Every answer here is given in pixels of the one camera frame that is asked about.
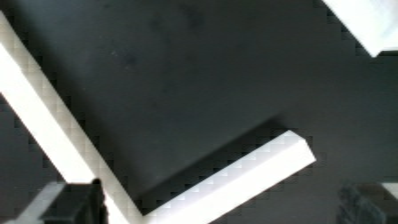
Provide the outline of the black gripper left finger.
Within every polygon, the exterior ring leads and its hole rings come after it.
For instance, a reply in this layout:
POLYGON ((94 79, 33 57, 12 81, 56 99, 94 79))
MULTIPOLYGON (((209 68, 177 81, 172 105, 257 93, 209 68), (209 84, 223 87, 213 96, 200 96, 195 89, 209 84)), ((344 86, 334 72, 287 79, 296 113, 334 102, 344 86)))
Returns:
POLYGON ((101 181, 51 182, 40 190, 16 224, 108 224, 101 181))

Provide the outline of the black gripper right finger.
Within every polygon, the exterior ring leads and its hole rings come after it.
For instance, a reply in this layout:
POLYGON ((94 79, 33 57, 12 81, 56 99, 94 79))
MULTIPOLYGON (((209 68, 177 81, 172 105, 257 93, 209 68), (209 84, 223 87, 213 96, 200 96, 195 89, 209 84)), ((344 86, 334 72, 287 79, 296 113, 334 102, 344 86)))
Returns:
POLYGON ((335 224, 398 224, 398 198, 380 183, 346 184, 337 196, 335 224))

